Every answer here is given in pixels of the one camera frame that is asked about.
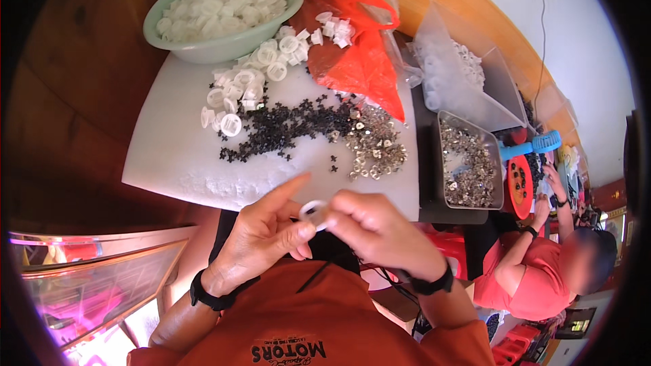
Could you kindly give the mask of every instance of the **hand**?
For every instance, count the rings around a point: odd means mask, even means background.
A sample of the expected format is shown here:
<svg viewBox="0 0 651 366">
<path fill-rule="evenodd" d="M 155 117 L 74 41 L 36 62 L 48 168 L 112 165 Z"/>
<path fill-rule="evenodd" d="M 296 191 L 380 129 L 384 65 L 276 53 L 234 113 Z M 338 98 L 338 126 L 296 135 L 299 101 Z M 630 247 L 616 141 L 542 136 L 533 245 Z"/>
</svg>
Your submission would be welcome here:
<svg viewBox="0 0 651 366">
<path fill-rule="evenodd" d="M 538 194 L 538 197 L 536 197 L 536 205 L 534 206 L 533 222 L 531 223 L 531 227 L 536 231 L 540 231 L 545 222 L 547 222 L 549 211 L 549 198 L 545 194 Z"/>
<path fill-rule="evenodd" d="M 313 224 L 290 219 L 298 218 L 301 208 L 291 198 L 309 179 L 309 174 L 299 175 L 241 210 L 224 247 L 202 275 L 201 284 L 209 294 L 230 293 L 314 237 Z"/>
<path fill-rule="evenodd" d="M 551 186 L 551 190 L 556 194 L 556 198 L 559 201 L 567 201 L 568 196 L 563 188 L 563 183 L 560 182 L 560 175 L 552 165 L 552 163 L 547 163 L 542 167 L 542 171 L 547 174 L 545 181 Z"/>
<path fill-rule="evenodd" d="M 342 190 L 329 208 L 328 231 L 364 259 L 429 282 L 445 273 L 447 262 L 436 246 L 384 195 Z"/>
<path fill-rule="evenodd" d="M 579 218 L 585 214 L 585 201 L 579 201 L 579 207 L 577 209 L 577 213 L 579 214 Z"/>
</svg>

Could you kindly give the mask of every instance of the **orange sweatshirt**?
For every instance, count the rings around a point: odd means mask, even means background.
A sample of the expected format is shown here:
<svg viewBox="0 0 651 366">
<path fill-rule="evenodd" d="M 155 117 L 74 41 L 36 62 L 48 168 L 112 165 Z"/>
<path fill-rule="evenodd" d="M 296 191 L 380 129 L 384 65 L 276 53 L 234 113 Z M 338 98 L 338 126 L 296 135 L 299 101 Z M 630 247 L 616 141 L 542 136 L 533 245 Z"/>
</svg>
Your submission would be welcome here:
<svg viewBox="0 0 651 366">
<path fill-rule="evenodd" d="M 418 343 L 378 313 L 359 276 L 329 265 L 299 294 L 321 261 L 275 266 L 186 354 L 129 353 L 129 366 L 494 365 L 486 325 L 435 328 Z"/>
</svg>

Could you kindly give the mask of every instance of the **orange shirt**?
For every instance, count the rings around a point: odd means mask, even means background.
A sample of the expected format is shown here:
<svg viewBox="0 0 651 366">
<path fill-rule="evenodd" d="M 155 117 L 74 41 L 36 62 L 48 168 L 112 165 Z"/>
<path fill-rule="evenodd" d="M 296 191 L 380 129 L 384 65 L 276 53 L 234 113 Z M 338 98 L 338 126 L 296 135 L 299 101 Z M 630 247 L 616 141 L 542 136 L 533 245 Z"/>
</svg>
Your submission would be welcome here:
<svg viewBox="0 0 651 366">
<path fill-rule="evenodd" d="M 322 264 L 272 267 L 187 354 L 140 348 L 127 364 L 494 365 L 484 322 L 435 328 L 418 343 L 378 313 L 365 281 L 334 264 L 296 294 Z"/>
<path fill-rule="evenodd" d="M 513 297 L 495 280 L 495 267 L 518 237 L 517 232 L 504 234 L 501 242 L 505 245 L 496 241 L 484 256 L 484 275 L 475 279 L 473 301 L 486 308 L 506 309 L 529 321 L 556 317 L 570 305 L 570 290 L 560 277 L 560 244 L 541 237 L 531 243 L 522 259 L 527 266 L 525 275 Z"/>
</svg>

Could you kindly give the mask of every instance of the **power cord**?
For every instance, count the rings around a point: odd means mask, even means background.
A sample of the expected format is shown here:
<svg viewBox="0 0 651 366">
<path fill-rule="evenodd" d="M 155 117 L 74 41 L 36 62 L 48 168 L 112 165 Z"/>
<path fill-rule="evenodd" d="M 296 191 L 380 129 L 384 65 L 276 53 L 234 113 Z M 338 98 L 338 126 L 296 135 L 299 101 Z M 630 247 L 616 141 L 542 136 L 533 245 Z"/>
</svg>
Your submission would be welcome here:
<svg viewBox="0 0 651 366">
<path fill-rule="evenodd" d="M 362 260 L 359 257 L 357 258 L 357 261 L 359 262 L 359 264 L 364 264 L 364 263 L 362 263 Z M 391 284 L 391 287 L 396 289 L 396 291 L 398 291 L 403 296 L 407 297 L 412 303 L 418 305 L 419 310 L 420 310 L 420 305 L 418 304 L 418 297 L 411 294 L 411 292 L 408 289 L 404 288 L 402 285 L 400 285 L 400 284 L 396 283 L 394 280 L 392 280 L 391 277 L 389 277 L 389 275 L 388 275 L 388 273 L 387 273 L 387 271 L 386 271 L 386 269 L 384 267 L 379 268 L 380 270 L 382 270 L 384 275 L 380 274 L 380 272 L 378 272 L 377 268 L 374 268 L 374 267 L 369 267 L 369 268 L 371 270 L 373 270 L 375 273 L 377 273 L 381 278 L 387 280 L 389 282 L 389 284 Z"/>
<path fill-rule="evenodd" d="M 540 25 L 542 27 L 542 62 L 540 63 L 540 78 L 538 79 L 538 90 L 536 91 L 536 96 L 533 98 L 533 112 L 534 112 L 534 121 L 538 121 L 538 95 L 540 95 L 540 86 L 542 84 L 542 73 L 545 71 L 545 57 L 547 56 L 547 31 L 545 30 L 545 0 L 542 0 L 542 13 L 540 14 Z M 542 126 L 542 123 L 539 123 L 536 126 L 538 130 Z"/>
</svg>

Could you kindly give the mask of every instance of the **black watch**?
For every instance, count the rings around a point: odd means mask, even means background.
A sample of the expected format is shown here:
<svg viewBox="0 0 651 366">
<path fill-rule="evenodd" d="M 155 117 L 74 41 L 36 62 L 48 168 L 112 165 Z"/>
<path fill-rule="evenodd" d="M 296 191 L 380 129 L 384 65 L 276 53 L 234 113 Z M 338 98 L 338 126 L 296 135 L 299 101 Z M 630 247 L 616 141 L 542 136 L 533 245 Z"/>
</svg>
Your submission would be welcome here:
<svg viewBox="0 0 651 366">
<path fill-rule="evenodd" d="M 556 209 L 558 209 L 558 208 L 563 208 L 563 207 L 565 206 L 565 204 L 566 204 L 569 200 L 570 200 L 570 199 L 569 199 L 568 197 L 565 197 L 565 201 L 560 202 L 560 201 L 558 200 L 558 197 L 556 197 Z"/>
<path fill-rule="evenodd" d="M 531 236 L 533 236 L 533 239 L 538 237 L 538 232 L 536 232 L 536 230 L 534 228 L 532 228 L 531 226 L 525 227 L 522 231 L 531 233 Z"/>
<path fill-rule="evenodd" d="M 454 281 L 454 276 L 452 275 L 452 268 L 450 267 L 450 263 L 447 263 L 447 268 L 445 269 L 445 273 L 441 276 L 440 279 L 436 280 L 433 283 L 429 283 L 425 280 L 421 280 L 416 277 L 411 277 L 411 274 L 409 274 L 409 280 L 411 282 L 411 287 L 413 287 L 414 291 L 421 295 L 432 295 L 435 292 L 439 290 L 445 290 L 446 292 L 451 292 L 452 291 L 452 281 Z"/>
<path fill-rule="evenodd" d="M 221 297 L 215 297 L 208 294 L 206 290 L 203 288 L 203 286 L 201 285 L 201 275 L 203 274 L 204 270 L 206 269 L 203 269 L 199 273 L 197 273 L 195 278 L 192 280 L 192 283 L 190 284 L 190 304 L 192 304 L 192 306 L 194 307 L 195 305 L 197 305 L 198 301 L 201 301 L 202 303 L 206 304 L 208 307 L 212 308 L 213 311 L 221 311 L 222 309 L 231 308 L 233 304 L 235 304 L 235 297 L 237 297 L 237 295 L 240 294 L 240 292 L 249 288 L 260 279 L 260 276 L 256 278 L 252 278 L 246 283 L 238 286 L 229 294 L 223 295 Z"/>
</svg>

